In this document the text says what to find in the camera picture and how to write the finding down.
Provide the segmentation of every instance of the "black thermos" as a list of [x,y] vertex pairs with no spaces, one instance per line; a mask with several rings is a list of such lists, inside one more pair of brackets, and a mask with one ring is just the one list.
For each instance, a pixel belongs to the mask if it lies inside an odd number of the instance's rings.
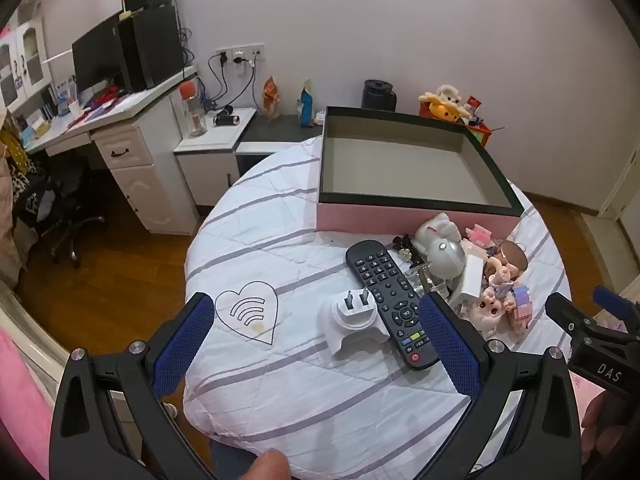
[[371,110],[396,111],[396,94],[392,92],[393,85],[378,79],[367,79],[362,91],[362,104],[360,108]]

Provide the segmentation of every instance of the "heart pattern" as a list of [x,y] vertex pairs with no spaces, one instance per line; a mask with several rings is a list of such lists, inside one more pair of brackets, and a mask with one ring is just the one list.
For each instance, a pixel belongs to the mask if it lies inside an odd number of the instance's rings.
[[265,282],[247,283],[240,292],[226,290],[215,301],[216,317],[247,339],[273,345],[278,295]]

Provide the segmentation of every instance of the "blue gripper pad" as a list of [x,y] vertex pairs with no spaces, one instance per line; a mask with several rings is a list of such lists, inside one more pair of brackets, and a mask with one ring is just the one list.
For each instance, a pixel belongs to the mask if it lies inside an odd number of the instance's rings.
[[151,385],[158,399],[176,390],[209,333],[214,316],[213,300],[198,292],[150,339],[147,362],[152,366]]
[[629,317],[633,303],[625,298],[620,298],[615,292],[598,285],[593,289],[593,303],[601,306],[604,310],[624,321]]
[[482,336],[435,292],[422,297],[418,316],[458,393],[477,399],[488,368]]

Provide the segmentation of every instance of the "pink box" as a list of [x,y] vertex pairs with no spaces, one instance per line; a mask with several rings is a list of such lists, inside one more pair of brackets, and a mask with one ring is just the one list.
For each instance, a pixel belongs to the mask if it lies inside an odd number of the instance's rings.
[[379,110],[327,108],[319,190],[319,231],[414,235],[445,212],[506,238],[523,213],[463,125]]

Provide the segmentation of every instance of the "power outlet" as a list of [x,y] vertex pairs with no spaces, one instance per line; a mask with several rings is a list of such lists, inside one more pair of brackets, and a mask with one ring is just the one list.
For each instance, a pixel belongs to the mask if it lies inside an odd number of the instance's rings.
[[256,63],[265,62],[266,61],[266,53],[264,50],[264,43],[255,43],[251,45],[239,45],[239,46],[228,46],[226,48],[219,48],[216,50],[216,54],[220,54],[222,52],[226,52],[226,58],[232,62],[234,59],[234,55],[237,52],[242,52],[242,57],[248,59],[250,61],[255,58]]

